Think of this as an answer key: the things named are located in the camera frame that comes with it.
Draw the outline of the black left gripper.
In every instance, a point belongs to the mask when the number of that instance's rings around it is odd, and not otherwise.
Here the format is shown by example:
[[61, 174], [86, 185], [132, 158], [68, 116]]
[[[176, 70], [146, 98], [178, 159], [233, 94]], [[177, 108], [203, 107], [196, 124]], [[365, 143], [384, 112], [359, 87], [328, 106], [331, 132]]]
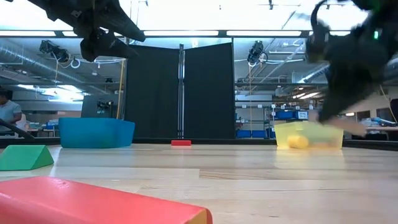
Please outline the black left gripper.
[[115, 31], [143, 42], [146, 36], [127, 16], [119, 0], [62, 0], [62, 20], [84, 37], [80, 42], [81, 56], [94, 62], [99, 56], [133, 58], [137, 52], [115, 37]]

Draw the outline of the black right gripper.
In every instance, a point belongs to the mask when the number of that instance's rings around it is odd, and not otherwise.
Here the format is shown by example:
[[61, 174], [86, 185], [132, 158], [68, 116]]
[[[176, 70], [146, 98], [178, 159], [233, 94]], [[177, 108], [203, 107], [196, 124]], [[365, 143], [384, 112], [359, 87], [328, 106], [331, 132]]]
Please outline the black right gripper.
[[330, 63], [330, 81], [318, 122], [326, 123], [365, 100], [384, 81], [389, 62], [389, 34], [384, 29], [356, 28], [329, 39], [324, 59]]

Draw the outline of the green wedge block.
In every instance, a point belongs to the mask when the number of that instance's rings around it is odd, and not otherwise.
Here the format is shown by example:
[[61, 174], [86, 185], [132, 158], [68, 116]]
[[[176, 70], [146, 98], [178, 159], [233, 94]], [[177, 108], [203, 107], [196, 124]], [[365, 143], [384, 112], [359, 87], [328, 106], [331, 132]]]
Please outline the green wedge block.
[[0, 153], [0, 171], [34, 170], [53, 163], [46, 145], [10, 145]]

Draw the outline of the translucent yellow plastic bin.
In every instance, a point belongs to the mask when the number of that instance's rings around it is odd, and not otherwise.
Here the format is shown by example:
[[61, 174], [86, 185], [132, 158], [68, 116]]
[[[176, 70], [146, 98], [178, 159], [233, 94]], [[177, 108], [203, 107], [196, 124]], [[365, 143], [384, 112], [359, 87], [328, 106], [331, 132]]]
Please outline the translucent yellow plastic bin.
[[296, 121], [276, 124], [274, 131], [279, 147], [288, 147], [288, 136], [302, 135], [309, 140], [309, 147], [305, 149], [342, 148], [343, 130], [333, 126], [321, 125], [309, 121]]

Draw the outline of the yellow cylinder block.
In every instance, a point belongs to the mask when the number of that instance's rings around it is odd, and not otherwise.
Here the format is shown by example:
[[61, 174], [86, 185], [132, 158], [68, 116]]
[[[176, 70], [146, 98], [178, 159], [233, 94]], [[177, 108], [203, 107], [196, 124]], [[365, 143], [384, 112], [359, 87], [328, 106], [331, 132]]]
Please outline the yellow cylinder block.
[[287, 138], [287, 144], [290, 148], [305, 149], [309, 147], [309, 140], [302, 135], [290, 135]]

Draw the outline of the black fabric partition panel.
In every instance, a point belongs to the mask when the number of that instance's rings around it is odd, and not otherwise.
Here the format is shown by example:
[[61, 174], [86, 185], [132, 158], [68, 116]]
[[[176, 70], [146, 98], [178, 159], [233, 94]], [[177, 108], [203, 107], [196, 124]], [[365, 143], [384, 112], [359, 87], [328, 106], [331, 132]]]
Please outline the black fabric partition panel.
[[184, 136], [235, 138], [232, 43], [185, 51]]
[[127, 62], [124, 119], [136, 124], [135, 138], [175, 138], [178, 125], [177, 49], [132, 45]]

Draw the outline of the black equipment box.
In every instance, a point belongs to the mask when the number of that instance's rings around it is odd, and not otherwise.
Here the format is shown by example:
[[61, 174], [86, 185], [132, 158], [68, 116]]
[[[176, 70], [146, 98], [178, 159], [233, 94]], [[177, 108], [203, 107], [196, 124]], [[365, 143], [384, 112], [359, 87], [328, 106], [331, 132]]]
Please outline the black equipment box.
[[116, 118], [118, 95], [86, 95], [81, 109], [82, 118]]

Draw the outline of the blue plastic bin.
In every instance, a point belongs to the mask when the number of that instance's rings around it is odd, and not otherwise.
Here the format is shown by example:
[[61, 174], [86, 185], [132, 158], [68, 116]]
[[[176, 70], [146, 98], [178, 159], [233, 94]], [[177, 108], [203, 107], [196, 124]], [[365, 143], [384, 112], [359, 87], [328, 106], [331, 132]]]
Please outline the blue plastic bin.
[[58, 127], [64, 148], [109, 149], [130, 146], [136, 124], [115, 118], [60, 118]]

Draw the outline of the person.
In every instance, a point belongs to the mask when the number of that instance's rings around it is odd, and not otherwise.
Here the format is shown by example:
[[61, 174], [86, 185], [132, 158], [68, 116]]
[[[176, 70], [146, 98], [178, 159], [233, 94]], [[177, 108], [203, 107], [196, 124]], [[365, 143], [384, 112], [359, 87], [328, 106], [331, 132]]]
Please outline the person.
[[6, 90], [0, 90], [0, 119], [10, 124], [16, 124], [22, 119], [22, 108], [8, 98]]

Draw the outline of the black curved tube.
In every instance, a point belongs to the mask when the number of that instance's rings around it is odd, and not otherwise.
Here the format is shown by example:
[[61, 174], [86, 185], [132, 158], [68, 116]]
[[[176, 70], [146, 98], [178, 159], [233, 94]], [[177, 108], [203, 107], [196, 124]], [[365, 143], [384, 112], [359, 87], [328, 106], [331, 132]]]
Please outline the black curved tube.
[[19, 129], [18, 127], [14, 126], [14, 125], [12, 125], [12, 124], [10, 124], [8, 122], [5, 122], [2, 119], [0, 119], [0, 126], [4, 126], [4, 127], [8, 128], [8, 129], [10, 129], [11, 131], [14, 131], [16, 134], [22, 136], [25, 139], [30, 139], [30, 140], [34, 140], [35, 139], [35, 137], [33, 135], [29, 134], [28, 132], [26, 132], [26, 131], [24, 131], [22, 129]]

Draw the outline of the long red wooden block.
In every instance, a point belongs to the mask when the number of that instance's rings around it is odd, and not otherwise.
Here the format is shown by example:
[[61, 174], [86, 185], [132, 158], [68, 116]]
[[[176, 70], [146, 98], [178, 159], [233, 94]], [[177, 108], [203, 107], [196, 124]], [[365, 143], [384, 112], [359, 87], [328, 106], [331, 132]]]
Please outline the long red wooden block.
[[214, 224], [197, 205], [54, 177], [0, 182], [0, 224]]

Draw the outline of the silver ventilation duct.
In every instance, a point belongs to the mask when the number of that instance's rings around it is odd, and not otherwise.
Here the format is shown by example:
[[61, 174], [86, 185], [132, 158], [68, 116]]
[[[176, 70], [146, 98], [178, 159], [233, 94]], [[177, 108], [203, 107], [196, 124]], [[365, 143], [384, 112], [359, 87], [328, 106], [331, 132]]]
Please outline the silver ventilation duct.
[[46, 82], [59, 85], [75, 85], [92, 93], [107, 93], [104, 88], [90, 85], [84, 78], [71, 72], [60, 65], [57, 67], [56, 61], [46, 62], [43, 57], [34, 55], [28, 50], [13, 47], [10, 43], [0, 42], [0, 65], [27, 70], [34, 75], [46, 78]]

